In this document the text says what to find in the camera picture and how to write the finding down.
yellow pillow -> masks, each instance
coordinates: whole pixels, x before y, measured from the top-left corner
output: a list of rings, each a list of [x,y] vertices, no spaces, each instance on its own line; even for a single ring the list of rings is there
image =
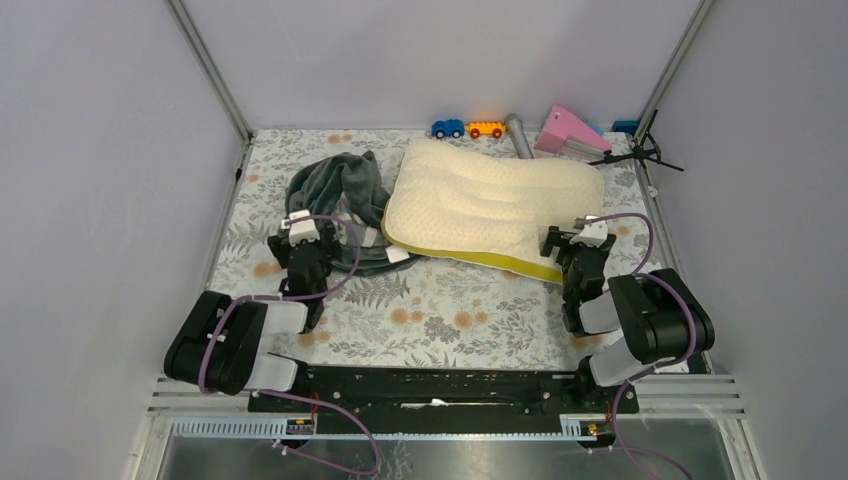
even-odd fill
[[[416,140],[404,153],[383,234],[406,250],[509,270],[554,283],[562,272],[539,250],[548,226],[601,215],[604,179],[562,158],[491,158]]]

pink toy block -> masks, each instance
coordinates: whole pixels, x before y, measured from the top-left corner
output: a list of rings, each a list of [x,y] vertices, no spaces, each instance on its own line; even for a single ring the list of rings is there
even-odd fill
[[[602,152],[612,150],[612,145],[604,140],[604,137],[595,133],[594,130],[564,107],[554,105],[554,108],[551,109],[551,114],[545,120],[542,133],[539,134],[539,138],[536,140],[536,150],[557,153],[562,150],[566,140],[597,148]]]

gray wall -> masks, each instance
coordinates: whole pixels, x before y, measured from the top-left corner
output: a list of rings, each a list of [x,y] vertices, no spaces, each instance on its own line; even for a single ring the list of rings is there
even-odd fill
[[[698,0],[188,0],[255,128],[641,113]]]
[[[0,65],[0,478],[118,478],[239,141],[162,1],[3,0]]]
[[[848,3],[724,0],[660,106],[658,184],[770,478],[844,478]]]

table surface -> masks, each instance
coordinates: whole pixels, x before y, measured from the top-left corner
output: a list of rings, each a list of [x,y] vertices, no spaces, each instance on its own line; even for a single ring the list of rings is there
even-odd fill
[[[535,136],[528,133],[531,143]],[[605,136],[614,153],[629,150],[624,134]],[[404,149],[419,138],[426,138],[425,132],[259,131],[209,288],[231,295],[276,293],[285,272],[265,240],[285,217],[286,187],[302,167],[342,152],[372,150],[391,191]],[[516,156],[507,137],[446,141],[493,157]],[[646,213],[631,163],[600,171],[606,214]],[[618,240],[606,264],[607,278],[629,273],[647,250],[639,220],[617,220],[610,229]],[[661,268],[660,258],[655,251],[645,271]],[[328,283],[340,278],[334,273]],[[573,370],[621,333],[575,338],[563,325],[560,295],[558,285],[426,258],[405,271],[351,280],[325,299],[313,332],[267,338],[262,348],[315,364]],[[686,366],[671,370],[686,371]]]

dark green cloth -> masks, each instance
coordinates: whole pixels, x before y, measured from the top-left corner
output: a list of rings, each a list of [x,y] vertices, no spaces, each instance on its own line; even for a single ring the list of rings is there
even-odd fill
[[[364,225],[355,221],[351,223],[354,224],[357,238],[362,241],[367,227],[380,230],[389,197],[389,192],[383,188],[374,152],[369,150],[362,155],[346,152],[313,163],[297,172],[286,189],[286,211],[309,210],[316,215],[356,215]],[[355,274],[367,277],[403,270],[419,258],[418,255],[410,254],[407,260],[391,263],[386,256],[388,245],[390,243],[380,233],[373,246],[362,247],[359,268]],[[352,246],[342,244],[339,255],[331,258],[330,263],[338,270],[350,271],[354,253]]]

